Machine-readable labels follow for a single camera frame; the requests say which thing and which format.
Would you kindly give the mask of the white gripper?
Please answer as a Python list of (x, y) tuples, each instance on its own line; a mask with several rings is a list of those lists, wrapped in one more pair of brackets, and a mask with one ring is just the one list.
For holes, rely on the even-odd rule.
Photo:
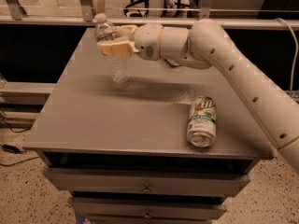
[(135, 35), (135, 43), (126, 37), (98, 42), (99, 51), (110, 57), (131, 58), (138, 53), (139, 57), (144, 60), (158, 61), (159, 41), (163, 26), (158, 23), (147, 23), (140, 26), (122, 25), (117, 26), (117, 31), (120, 36), (127, 36), (133, 39)]

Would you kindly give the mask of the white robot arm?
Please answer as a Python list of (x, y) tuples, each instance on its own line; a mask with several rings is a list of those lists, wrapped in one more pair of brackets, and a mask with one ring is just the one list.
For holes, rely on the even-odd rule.
[(99, 51), (107, 57), (137, 54), (150, 61), (173, 60), (194, 69), (217, 68), (262, 128), (271, 145), (299, 172), (299, 104), (236, 47), (215, 21), (203, 19), (190, 29), (157, 22), (95, 26)]

